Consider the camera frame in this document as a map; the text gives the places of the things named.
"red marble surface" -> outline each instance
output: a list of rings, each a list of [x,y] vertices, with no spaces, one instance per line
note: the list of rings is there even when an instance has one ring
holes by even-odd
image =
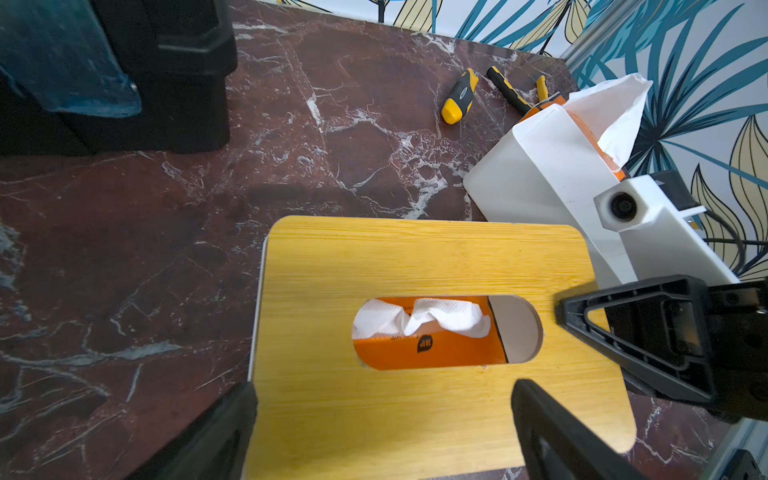
[[[221,151],[0,162],[0,478],[123,478],[245,380],[264,237],[290,214],[482,220],[463,175],[519,119],[484,78],[535,95],[556,59],[249,0]],[[695,478],[724,427],[631,396],[631,462]],[[461,478],[524,478],[519,468]]]

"yellow leaf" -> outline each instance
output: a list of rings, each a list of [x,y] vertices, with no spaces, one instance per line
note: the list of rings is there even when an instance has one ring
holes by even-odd
[[[741,128],[730,155],[730,164],[757,178],[768,179],[768,140],[760,131],[754,115]],[[765,241],[768,237],[768,192],[760,185],[733,173],[730,175],[730,187],[752,221],[756,238]]]
[[[587,0],[573,0],[568,20],[565,22],[565,39],[573,43],[584,31],[591,7]]]
[[[438,13],[441,7],[442,0],[438,0]],[[432,30],[432,0],[406,0],[397,14],[394,26],[416,31]]]
[[[721,199],[712,192],[707,186],[707,182],[704,181],[704,177],[701,174],[701,166],[696,167],[694,171],[694,178],[690,182],[690,192],[694,198],[702,205],[712,210],[714,213],[720,215],[739,235],[744,238],[744,227],[739,221],[739,217],[731,210]],[[706,215],[700,215],[702,228],[707,234],[708,238],[729,238],[728,230],[724,229],[715,220],[712,220]],[[729,267],[733,268],[737,263],[739,250],[733,243],[710,243],[712,250],[723,259],[723,262]]]
[[[539,38],[546,36],[550,31],[552,31],[556,26],[558,26],[558,20],[560,19],[560,17],[563,15],[563,12],[565,12],[565,9],[568,8],[570,4],[571,4],[571,0],[560,0],[557,4],[555,4],[552,11],[549,12],[549,15],[544,17],[541,20],[541,23],[538,24],[536,28],[534,28],[529,33],[527,33],[525,37],[509,45],[509,48],[511,48],[512,50],[517,50],[519,48],[523,48],[529,43],[533,43],[534,41],[537,41]]]

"leaf pattern wallpaper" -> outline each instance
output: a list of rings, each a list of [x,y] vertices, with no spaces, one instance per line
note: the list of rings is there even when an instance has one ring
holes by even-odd
[[[640,72],[652,80],[627,167],[677,169],[697,201],[745,240],[768,240],[768,2],[647,0],[574,69],[579,86]],[[707,239],[729,239],[696,219]],[[732,243],[709,242],[737,264]],[[742,280],[768,276],[768,247],[748,245]]]
[[[371,22],[379,19],[375,0],[271,1]],[[613,1],[386,0],[384,23],[558,57]]]

